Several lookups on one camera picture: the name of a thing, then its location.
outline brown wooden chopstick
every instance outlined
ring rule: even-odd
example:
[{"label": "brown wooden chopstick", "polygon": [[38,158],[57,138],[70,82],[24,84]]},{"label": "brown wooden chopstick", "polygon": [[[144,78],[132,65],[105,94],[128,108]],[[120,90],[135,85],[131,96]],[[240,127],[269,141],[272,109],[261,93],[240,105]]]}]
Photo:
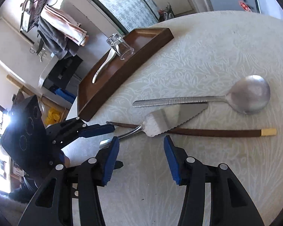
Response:
[{"label": "brown wooden chopstick", "polygon": [[[136,128],[138,125],[118,123],[106,121],[107,124],[112,124],[118,127]],[[225,138],[251,138],[261,136],[273,136],[277,134],[275,128],[266,128],[260,130],[206,130],[206,129],[187,129],[173,128],[166,133],[180,134],[187,136],[202,136],[202,137],[225,137]]]}]

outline yellow chopstick tip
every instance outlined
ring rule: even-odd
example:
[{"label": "yellow chopstick tip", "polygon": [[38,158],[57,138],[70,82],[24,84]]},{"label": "yellow chopstick tip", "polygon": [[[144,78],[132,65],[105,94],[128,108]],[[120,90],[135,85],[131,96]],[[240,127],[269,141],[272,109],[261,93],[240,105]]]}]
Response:
[{"label": "yellow chopstick tip", "polygon": [[261,129],[261,136],[274,136],[277,134],[276,128]]}]

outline towel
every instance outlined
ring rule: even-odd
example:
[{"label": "towel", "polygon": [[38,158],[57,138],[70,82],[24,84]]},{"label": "towel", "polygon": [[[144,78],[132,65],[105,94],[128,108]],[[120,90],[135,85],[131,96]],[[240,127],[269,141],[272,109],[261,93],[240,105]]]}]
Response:
[{"label": "towel", "polygon": [[81,24],[62,10],[45,5],[41,17],[77,45],[84,46],[88,41],[87,32],[79,27]]},{"label": "towel", "polygon": [[62,32],[58,31],[42,17],[39,19],[38,33],[47,48],[53,52],[59,60],[75,56],[79,50],[78,45],[72,40],[65,38]]}]

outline wooden tray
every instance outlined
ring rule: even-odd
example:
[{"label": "wooden tray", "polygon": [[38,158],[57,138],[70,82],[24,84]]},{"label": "wooden tray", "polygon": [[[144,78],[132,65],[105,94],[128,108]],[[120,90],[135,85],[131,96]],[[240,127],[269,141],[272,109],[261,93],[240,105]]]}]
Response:
[{"label": "wooden tray", "polygon": [[92,78],[106,60],[109,51],[95,64],[78,88],[78,116],[89,121],[105,101],[160,48],[173,39],[169,28],[134,29],[124,37],[134,48],[131,57],[120,60],[116,55],[92,83]]}]

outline clear glass cup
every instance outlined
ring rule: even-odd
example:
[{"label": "clear glass cup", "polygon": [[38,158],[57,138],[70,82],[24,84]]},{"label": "clear glass cup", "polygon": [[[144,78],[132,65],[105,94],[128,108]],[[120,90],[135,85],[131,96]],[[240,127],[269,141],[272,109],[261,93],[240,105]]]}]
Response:
[{"label": "clear glass cup", "polygon": [[130,47],[118,33],[114,33],[107,39],[107,43],[118,54],[121,60],[128,58],[134,53],[134,48]]}]

